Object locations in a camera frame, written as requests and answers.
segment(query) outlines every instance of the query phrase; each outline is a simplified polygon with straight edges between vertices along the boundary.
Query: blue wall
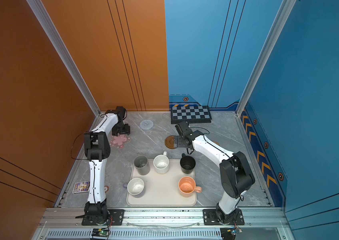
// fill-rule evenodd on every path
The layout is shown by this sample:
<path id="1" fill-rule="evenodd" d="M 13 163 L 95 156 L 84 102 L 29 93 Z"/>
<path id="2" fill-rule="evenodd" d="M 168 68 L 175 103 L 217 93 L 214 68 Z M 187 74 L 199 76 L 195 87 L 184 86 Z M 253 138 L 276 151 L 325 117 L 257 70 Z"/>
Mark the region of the blue wall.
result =
<path id="1" fill-rule="evenodd" d="M 339 239 L 339 1 L 296 1 L 250 104 L 288 179 L 295 237 Z"/>
<path id="2" fill-rule="evenodd" d="M 169 94 L 210 107 L 238 101 L 280 4 L 165 0 Z"/>

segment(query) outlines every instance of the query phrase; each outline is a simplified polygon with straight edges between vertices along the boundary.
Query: orange chevron arrow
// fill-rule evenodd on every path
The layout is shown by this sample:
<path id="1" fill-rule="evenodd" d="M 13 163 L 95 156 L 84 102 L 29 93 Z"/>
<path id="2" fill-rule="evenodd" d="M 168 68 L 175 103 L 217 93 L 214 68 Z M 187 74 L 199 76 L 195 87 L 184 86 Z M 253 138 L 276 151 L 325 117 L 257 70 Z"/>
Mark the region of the orange chevron arrow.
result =
<path id="1" fill-rule="evenodd" d="M 256 134 L 254 132 L 249 131 L 249 141 L 251 141 L 251 135 L 256 136 Z"/>
<path id="2" fill-rule="evenodd" d="M 247 119 L 248 119 L 248 117 L 247 117 L 247 116 L 243 116 L 243 125 L 244 125 L 244 118 L 247 118 Z"/>
<path id="3" fill-rule="evenodd" d="M 268 186 L 268 188 L 269 188 L 269 180 L 271 180 L 271 181 L 273 181 L 275 184 L 277 184 L 277 183 L 276 183 L 276 180 L 273 179 L 273 177 L 271 177 L 270 175 L 267 174 L 267 186 Z"/>
<path id="4" fill-rule="evenodd" d="M 251 124 L 249 124 L 249 123 L 246 123 L 246 124 L 245 124 L 245 132 L 248 132 L 248 131 L 247 131 L 247 130 L 248 130 L 248 126 L 249 126 L 249 127 L 252 127 L 252 125 L 251 125 Z"/>
<path id="5" fill-rule="evenodd" d="M 262 173 L 264 174 L 264 167 L 268 168 L 269 170 L 271 170 L 271 168 L 265 164 L 264 162 L 262 162 Z"/>
<path id="6" fill-rule="evenodd" d="M 264 154 L 262 153 L 262 152 L 257 152 L 257 162 L 259 162 L 259 156 L 263 156 L 263 157 L 265 157 L 264 156 Z"/>

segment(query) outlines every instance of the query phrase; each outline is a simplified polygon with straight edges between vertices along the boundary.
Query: orange wall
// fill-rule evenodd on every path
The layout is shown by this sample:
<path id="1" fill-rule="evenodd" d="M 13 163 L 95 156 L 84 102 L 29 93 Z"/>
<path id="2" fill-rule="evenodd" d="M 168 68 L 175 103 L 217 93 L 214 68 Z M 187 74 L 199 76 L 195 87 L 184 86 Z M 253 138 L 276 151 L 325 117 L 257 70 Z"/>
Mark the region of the orange wall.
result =
<path id="1" fill-rule="evenodd" d="M 31 238 L 93 119 L 28 3 L 0 0 L 0 157 L 24 169 L 0 159 L 0 239 Z"/>
<path id="2" fill-rule="evenodd" d="M 42 2 L 102 111 L 168 110 L 164 0 Z"/>

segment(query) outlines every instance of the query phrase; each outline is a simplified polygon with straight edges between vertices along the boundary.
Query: robotic arm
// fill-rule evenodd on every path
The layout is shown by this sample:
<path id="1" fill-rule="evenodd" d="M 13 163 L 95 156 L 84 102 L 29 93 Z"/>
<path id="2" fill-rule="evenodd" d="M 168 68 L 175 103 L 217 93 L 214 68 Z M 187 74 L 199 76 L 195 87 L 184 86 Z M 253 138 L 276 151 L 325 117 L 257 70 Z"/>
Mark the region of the robotic arm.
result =
<path id="1" fill-rule="evenodd" d="M 107 135 L 111 131 L 114 136 L 130 134 L 130 126 L 123 122 L 125 114 L 126 109 L 121 106 L 108 110 L 98 126 L 84 134 L 84 152 L 90 164 L 90 189 L 83 223 L 103 225 L 109 218 L 103 187 L 105 164 L 111 152 Z"/>
<path id="2" fill-rule="evenodd" d="M 247 158 L 241 152 L 233 153 L 225 150 L 200 131 L 192 131 L 185 121 L 177 124 L 175 128 L 179 136 L 174 139 L 174 146 L 186 147 L 192 152 L 198 151 L 219 166 L 224 193 L 216 205 L 217 220 L 223 225 L 235 221 L 240 211 L 237 208 L 240 199 L 255 183 Z"/>

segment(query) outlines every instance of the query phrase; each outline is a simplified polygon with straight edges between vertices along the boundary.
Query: orange mug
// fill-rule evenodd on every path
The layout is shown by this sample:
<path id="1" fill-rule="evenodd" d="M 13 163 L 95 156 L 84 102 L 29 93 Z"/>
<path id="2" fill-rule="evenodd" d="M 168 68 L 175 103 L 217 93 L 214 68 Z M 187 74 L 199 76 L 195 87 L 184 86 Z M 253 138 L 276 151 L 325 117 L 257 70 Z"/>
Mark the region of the orange mug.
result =
<path id="1" fill-rule="evenodd" d="M 201 192 L 201 187 L 197 187 L 195 180 L 191 177 L 182 177 L 179 180 L 179 192 L 183 197 L 190 197 L 193 192 Z"/>

